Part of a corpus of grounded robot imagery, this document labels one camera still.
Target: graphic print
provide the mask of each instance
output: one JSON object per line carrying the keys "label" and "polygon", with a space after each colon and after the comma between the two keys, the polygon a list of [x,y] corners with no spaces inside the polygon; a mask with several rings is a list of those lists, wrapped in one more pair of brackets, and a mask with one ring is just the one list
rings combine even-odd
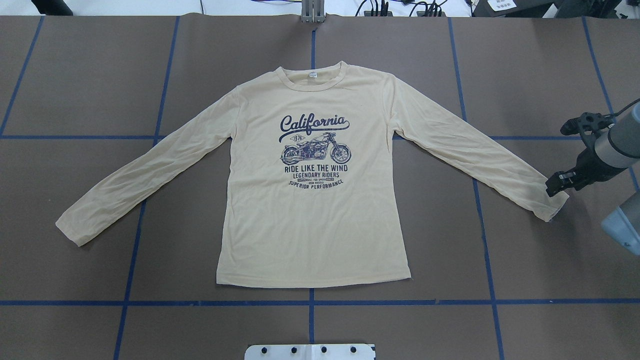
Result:
{"label": "graphic print", "polygon": [[311,141],[285,146],[280,159],[285,165],[293,165],[302,160],[323,160],[329,144],[333,145],[330,156],[336,163],[344,164],[351,159],[351,150],[347,145],[335,141],[335,133],[323,133]]}
{"label": "graphic print", "polygon": [[[308,116],[302,114],[297,121],[293,120],[291,115],[286,115],[280,122],[283,135],[278,141],[282,142],[286,136],[293,135],[289,139],[295,145],[285,145],[280,155],[280,160],[285,165],[284,172],[292,176],[289,185],[318,190],[343,184],[344,173],[349,170],[346,163],[351,159],[351,149],[346,144],[336,141],[334,131],[348,129],[349,125],[349,121],[338,115],[317,119],[313,113],[309,113]],[[311,135],[314,131],[322,131],[322,135],[303,141],[306,138],[300,133]],[[327,155],[334,163],[327,164],[324,161]],[[301,161],[322,163],[297,165]]]}

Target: sleeve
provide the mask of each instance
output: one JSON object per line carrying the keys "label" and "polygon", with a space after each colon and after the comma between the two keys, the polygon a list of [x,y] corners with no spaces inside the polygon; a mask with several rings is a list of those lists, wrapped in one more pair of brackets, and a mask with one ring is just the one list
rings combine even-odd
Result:
{"label": "sleeve", "polygon": [[384,86],[389,126],[432,155],[496,189],[548,222],[569,198],[549,197],[547,178],[488,136],[405,82],[392,76]]}
{"label": "sleeve", "polygon": [[97,183],[56,226],[78,246],[88,243],[162,185],[234,135],[237,88],[172,132],[146,154]]}

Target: white label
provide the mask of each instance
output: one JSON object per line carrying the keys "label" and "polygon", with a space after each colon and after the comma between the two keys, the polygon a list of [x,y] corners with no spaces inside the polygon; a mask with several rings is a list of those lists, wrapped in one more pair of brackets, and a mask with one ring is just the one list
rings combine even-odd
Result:
{"label": "white label", "polygon": [[487,0],[487,2],[495,12],[516,7],[516,4],[513,2],[513,0]]}

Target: white metal plate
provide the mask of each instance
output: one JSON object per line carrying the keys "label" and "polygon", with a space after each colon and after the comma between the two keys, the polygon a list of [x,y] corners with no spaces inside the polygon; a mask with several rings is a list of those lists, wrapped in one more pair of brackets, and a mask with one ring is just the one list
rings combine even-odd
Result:
{"label": "white metal plate", "polygon": [[244,360],[376,360],[375,349],[373,344],[252,345]]}

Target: motorcycle wheel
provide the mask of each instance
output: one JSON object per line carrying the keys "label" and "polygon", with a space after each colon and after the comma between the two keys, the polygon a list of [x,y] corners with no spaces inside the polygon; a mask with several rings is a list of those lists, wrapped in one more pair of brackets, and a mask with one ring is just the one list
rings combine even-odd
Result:
{"label": "motorcycle wheel", "polygon": [[338,145],[331,150],[331,159],[338,164],[344,164],[351,159],[351,150],[347,145]]}
{"label": "motorcycle wheel", "polygon": [[293,165],[298,162],[298,160],[292,159],[293,156],[296,155],[296,147],[290,146],[282,152],[282,162],[286,165]]}

